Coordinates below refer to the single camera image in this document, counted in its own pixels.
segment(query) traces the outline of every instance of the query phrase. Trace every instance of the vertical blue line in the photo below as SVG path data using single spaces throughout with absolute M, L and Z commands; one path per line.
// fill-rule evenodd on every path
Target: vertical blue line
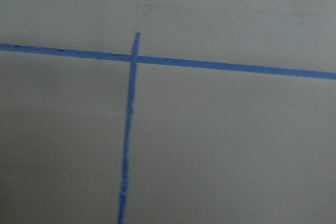
M 127 200 L 127 188 L 128 188 L 128 150 L 130 142 L 130 131 L 133 114 L 133 103 L 135 96 L 135 77 L 137 75 L 137 56 L 140 41 L 140 33 L 136 33 L 134 44 L 132 47 L 132 59 L 130 62 L 130 76 L 128 84 L 128 97 L 127 97 L 127 111 L 124 133 L 124 145 L 122 153 L 122 167 L 121 167 L 121 185 L 120 185 L 120 197 L 119 197 L 119 211 L 118 211 L 118 224 L 123 224 L 126 200 Z

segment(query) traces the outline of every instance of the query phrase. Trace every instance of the horizontal blue line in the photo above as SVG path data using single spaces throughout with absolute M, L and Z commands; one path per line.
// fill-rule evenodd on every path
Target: horizontal blue line
M 30 47 L 30 46 L 14 46 L 14 45 L 7 45 L 7 44 L 0 44 L 0 51 L 13 51 L 13 52 L 24 52 L 24 53 L 31 53 L 31 54 L 114 60 L 114 61 L 124 61 L 124 62 L 132 61 L 132 56 L 130 55 L 114 55 L 114 54 L 108 54 L 105 52 L 61 50 L 61 49 L 54 49 L 54 48 L 37 48 L 37 47 Z M 306 78 L 336 80 L 336 73 L 331 73 L 331 72 L 319 72 L 319 71 L 274 68 L 274 67 L 261 67 L 261 66 L 220 63 L 220 62 L 210 62 L 210 61 L 170 59 L 170 58 L 159 58 L 159 57 L 149 57 L 149 56 L 137 56 L 136 58 L 137 58 L 136 59 L 137 63 L 144 63 L 144 64 L 217 69 L 217 70 L 251 72 L 251 73 L 266 73 L 266 74 L 277 74 L 277 75 L 282 75 L 282 76 L 297 76 L 297 77 L 306 77 Z

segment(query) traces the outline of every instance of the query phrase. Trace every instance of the blue tape strip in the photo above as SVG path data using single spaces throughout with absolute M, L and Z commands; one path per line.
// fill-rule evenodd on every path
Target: blue tape strip
M 135 95 L 135 78 L 137 75 L 137 56 L 139 48 L 140 34 L 136 33 L 134 44 L 132 48 L 132 60 L 130 63 L 130 76 L 128 85 L 128 98 L 127 98 L 127 112 L 126 112 L 126 124 L 124 133 L 124 146 L 122 154 L 122 168 L 121 168 L 121 185 L 120 185 L 120 198 L 119 198 L 119 211 L 118 211 L 118 224 L 123 223 L 126 200 L 127 200 L 127 189 L 128 189 L 128 150 L 130 142 L 130 131 L 132 123 L 133 114 L 133 103 Z
M 114 55 L 114 54 L 108 54 L 104 52 L 61 50 L 61 49 L 54 49 L 54 48 L 37 48 L 37 47 L 28 47 L 28 46 L 14 46 L 14 45 L 7 45 L 7 44 L 0 44 L 0 51 L 27 52 L 31 54 L 103 59 L 103 60 L 114 60 L 114 61 L 124 61 L 124 62 L 131 62 L 133 59 L 132 56 L 130 55 Z M 231 63 L 158 58 L 158 57 L 148 57 L 148 56 L 137 56 L 136 58 L 137 58 L 136 59 L 137 63 L 144 63 L 144 64 L 229 70 L 229 71 L 240 71 L 240 72 L 251 72 L 251 73 L 266 73 L 266 74 L 278 74 L 282 76 L 297 76 L 297 77 L 306 77 L 306 78 L 336 80 L 336 73 L 331 73 L 331 72 L 318 72 L 318 71 L 308 71 L 308 70 L 298 70 L 298 69 L 261 67 L 261 66 L 231 64 Z

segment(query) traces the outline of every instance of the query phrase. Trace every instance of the gray surface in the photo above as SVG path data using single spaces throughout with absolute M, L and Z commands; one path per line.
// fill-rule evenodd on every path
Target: gray surface
M 336 222 L 336 82 L 139 65 L 125 224 Z
M 0 223 L 115 223 L 128 64 L 0 58 Z
M 335 71 L 335 0 L 0 0 L 0 42 Z

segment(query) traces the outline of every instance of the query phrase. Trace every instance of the blue line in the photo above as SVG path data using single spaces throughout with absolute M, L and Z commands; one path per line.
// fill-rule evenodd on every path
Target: blue line
M 133 53 L 133 50 L 137 50 L 137 47 L 133 46 L 132 53 Z M 0 44 L 0 51 L 25 52 L 25 53 L 31 53 L 31 54 L 114 60 L 114 61 L 124 61 L 124 62 L 132 62 L 134 60 L 133 56 L 130 56 L 130 55 L 114 55 L 114 54 L 108 54 L 104 52 L 61 50 L 61 49 L 55 49 L 55 48 L 38 48 L 38 47 L 29 47 L 29 46 L 14 46 L 14 45 L 7 45 L 7 44 Z M 217 69 L 217 70 L 251 72 L 251 73 L 265 73 L 265 74 L 277 74 L 277 75 L 282 75 L 282 76 L 297 76 L 297 77 L 306 77 L 306 78 L 336 80 L 336 73 L 331 73 L 331 72 L 319 72 L 319 71 L 274 68 L 274 67 L 261 67 L 261 66 L 210 62 L 210 61 L 158 58 L 158 57 L 149 57 L 149 56 L 137 56 L 135 61 L 136 63 L 144 63 L 144 64 Z
M 136 33 L 134 44 L 132 47 L 132 60 L 130 62 L 130 76 L 129 76 L 129 86 L 128 86 L 128 98 L 127 98 L 127 112 L 126 112 L 126 123 L 125 123 L 125 133 L 124 133 L 124 146 L 122 154 L 122 168 L 121 168 L 121 185 L 120 185 L 120 198 L 119 198 L 119 211 L 118 211 L 118 224 L 123 224 L 123 218 L 126 207 L 127 200 L 127 189 L 128 189 L 128 150 L 130 142 L 130 131 L 132 123 L 133 114 L 133 103 L 135 95 L 135 78 L 137 75 L 137 55 L 139 48 L 140 34 Z

